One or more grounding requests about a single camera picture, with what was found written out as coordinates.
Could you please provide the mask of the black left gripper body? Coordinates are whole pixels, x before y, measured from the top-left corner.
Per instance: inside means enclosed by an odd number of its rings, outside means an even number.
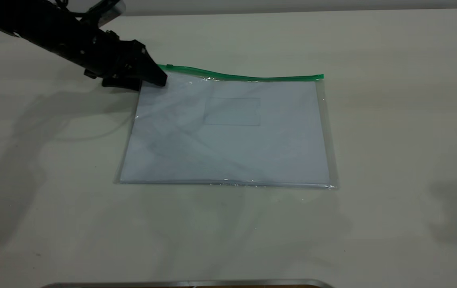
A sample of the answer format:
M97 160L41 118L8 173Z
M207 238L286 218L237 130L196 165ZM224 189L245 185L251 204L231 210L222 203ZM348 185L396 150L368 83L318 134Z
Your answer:
M146 54L146 46L137 40L121 40L113 31L100 31L84 52L84 75L95 78L129 78L137 72L138 62Z

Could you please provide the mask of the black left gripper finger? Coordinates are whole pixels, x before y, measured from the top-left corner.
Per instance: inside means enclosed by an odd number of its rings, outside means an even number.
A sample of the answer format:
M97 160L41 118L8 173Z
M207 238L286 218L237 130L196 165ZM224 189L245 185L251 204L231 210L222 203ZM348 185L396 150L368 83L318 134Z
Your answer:
M142 80L137 78L105 78L102 80L102 87L107 88L119 88L119 89L127 89L139 92L141 88Z
M137 40L132 40L131 44L133 52L131 56L131 77L155 84L158 87L164 87L168 75L154 62L146 46Z

